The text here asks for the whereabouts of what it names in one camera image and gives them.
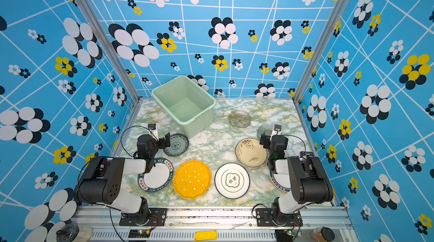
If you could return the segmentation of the light green plastic bin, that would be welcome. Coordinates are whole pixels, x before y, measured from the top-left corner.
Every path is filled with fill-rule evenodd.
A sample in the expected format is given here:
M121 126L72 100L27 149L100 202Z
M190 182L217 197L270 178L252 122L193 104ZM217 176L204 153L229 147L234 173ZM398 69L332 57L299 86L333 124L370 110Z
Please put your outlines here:
M151 95L190 139L213 123L217 101L184 75L153 89Z

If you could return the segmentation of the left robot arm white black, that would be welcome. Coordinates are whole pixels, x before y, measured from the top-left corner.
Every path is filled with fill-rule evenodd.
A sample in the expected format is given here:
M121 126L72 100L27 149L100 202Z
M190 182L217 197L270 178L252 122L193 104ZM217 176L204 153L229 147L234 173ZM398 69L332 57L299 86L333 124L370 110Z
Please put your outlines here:
M74 199L119 211L121 226L162 226L162 217L167 210L151 210L146 198L122 189L122 179L126 175L151 173L156 167L157 152L169 146L169 133L160 139L141 135L137 140L137 155L134 158L101 156L91 159L84 174L78 178Z

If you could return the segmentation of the white plate black emblem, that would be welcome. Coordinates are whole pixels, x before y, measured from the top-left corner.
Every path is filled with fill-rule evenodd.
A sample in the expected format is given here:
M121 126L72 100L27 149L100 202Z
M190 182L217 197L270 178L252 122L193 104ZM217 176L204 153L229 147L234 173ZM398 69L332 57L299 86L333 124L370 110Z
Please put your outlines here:
M246 169L236 163L222 165L216 172L214 183L217 191L227 199L243 197L250 187L250 176Z

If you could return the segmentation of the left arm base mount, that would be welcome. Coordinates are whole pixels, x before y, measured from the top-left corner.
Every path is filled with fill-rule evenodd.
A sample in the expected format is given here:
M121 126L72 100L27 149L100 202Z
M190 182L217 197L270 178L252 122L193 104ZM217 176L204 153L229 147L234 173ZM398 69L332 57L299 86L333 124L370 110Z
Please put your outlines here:
M157 227L164 226L167 218L167 208L149 208L135 214L121 214L120 226L129 227Z

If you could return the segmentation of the yellow dotted plate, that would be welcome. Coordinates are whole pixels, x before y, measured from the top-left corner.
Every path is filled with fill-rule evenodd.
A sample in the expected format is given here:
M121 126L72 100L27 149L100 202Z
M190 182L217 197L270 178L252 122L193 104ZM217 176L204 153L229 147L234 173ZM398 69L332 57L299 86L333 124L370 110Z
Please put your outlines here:
M190 160L175 171L175 192L183 199L194 200L203 196L211 186L211 170L202 161Z

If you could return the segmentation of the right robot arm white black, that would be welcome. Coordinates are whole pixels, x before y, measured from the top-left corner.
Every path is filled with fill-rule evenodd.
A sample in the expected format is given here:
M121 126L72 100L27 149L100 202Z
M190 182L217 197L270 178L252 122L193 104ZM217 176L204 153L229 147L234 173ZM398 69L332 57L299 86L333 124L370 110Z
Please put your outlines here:
M333 199L333 188L319 157L302 152L300 156L285 157L288 138L285 135L261 135L259 141L269 151L267 166L272 174L283 176L290 191L277 197L271 206L274 224L293 223L302 226L300 210L311 204Z

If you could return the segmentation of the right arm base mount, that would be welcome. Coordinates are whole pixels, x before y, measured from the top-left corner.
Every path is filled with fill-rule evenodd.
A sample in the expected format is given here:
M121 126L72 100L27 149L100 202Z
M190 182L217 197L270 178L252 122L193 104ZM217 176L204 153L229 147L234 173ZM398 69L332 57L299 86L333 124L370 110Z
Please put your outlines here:
M273 212L267 208L255 208L253 217L258 227L302 227L303 222L300 213L282 214L279 211Z

